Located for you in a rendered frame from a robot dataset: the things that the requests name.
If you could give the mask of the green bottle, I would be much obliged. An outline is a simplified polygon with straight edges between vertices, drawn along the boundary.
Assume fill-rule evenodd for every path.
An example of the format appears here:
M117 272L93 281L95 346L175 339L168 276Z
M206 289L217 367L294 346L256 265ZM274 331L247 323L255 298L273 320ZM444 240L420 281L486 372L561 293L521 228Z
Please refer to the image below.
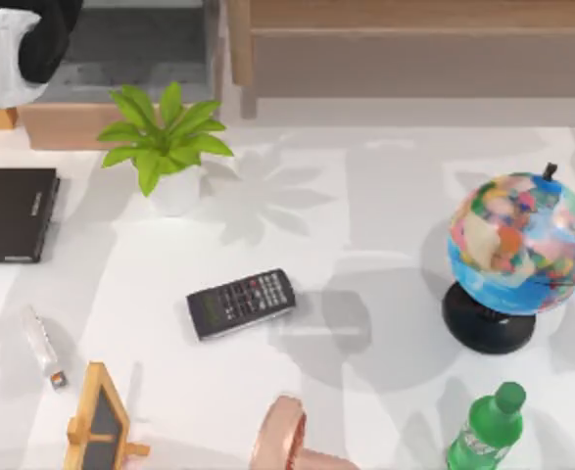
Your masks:
M497 470L523 432L525 389L503 382L492 395L476 399L447 451L448 470Z

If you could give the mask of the dark brown book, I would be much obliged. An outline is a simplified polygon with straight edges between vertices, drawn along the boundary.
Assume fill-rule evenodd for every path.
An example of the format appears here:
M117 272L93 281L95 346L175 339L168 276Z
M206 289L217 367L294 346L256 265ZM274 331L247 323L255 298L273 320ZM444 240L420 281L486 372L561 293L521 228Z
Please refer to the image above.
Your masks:
M0 263L38 263L61 179L45 167L0 167Z

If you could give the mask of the pulled-out drawer with pale front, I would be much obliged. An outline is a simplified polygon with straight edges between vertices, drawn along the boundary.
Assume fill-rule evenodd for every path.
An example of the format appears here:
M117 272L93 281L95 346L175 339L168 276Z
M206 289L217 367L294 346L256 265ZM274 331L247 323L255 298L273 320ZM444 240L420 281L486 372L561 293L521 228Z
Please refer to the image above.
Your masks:
M84 0L69 49L43 94L0 109L0 131L24 128L35 150L95 150L121 118L110 97L129 84L153 103L172 82L187 102L214 97L216 0Z

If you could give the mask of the black calculator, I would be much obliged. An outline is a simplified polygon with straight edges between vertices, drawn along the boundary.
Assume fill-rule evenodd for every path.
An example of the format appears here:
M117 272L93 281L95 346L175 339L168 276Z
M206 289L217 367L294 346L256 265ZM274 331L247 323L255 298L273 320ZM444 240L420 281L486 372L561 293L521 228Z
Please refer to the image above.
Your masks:
M196 335L205 341L290 311L296 293L276 268L189 294L186 302Z

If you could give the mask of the green plant in white pot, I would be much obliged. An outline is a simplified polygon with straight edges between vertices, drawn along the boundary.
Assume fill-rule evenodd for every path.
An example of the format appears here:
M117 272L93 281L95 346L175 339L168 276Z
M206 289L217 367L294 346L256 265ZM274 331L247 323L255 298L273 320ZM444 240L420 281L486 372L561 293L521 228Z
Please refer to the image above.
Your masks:
M215 117L215 99L183 104L182 87L174 81L153 103L142 89L125 84L110 97L121 119L97 136L113 143L102 168L128 163L136 172L139 192L162 216L177 217L200 200L204 154L231 158L233 151L219 137L226 126Z

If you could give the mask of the colourful globe on black stand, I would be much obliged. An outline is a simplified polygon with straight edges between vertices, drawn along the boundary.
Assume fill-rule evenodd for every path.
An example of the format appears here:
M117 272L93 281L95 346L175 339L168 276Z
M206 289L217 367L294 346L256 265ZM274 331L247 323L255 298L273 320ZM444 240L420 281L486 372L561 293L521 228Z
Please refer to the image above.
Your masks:
M541 173L514 172L474 189L449 225L454 284L442 301L449 331L466 347L513 353L540 313L575 294L575 192Z

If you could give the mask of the pink tape dispenser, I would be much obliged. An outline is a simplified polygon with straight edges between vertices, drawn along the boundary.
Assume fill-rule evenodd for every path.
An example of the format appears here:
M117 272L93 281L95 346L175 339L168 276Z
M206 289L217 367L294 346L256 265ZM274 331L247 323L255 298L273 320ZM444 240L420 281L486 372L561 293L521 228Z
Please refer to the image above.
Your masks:
M306 425L302 402L279 396L259 429L249 470L360 470L350 460L305 448Z

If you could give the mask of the wooden open shelf unit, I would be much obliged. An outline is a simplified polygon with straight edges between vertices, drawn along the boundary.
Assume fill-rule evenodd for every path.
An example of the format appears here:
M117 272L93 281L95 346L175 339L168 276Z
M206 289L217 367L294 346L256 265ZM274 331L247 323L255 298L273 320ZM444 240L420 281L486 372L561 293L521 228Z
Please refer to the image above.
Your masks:
M575 104L575 0L224 0L244 102Z

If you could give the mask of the wooden framed blackboard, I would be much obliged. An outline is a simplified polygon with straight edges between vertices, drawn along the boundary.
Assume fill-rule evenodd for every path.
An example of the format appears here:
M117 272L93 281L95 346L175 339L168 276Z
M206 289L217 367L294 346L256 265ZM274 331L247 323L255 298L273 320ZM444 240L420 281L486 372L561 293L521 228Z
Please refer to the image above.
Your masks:
M67 428L63 470L122 470L130 457L151 448L128 439L130 419L102 362L88 363L75 415Z

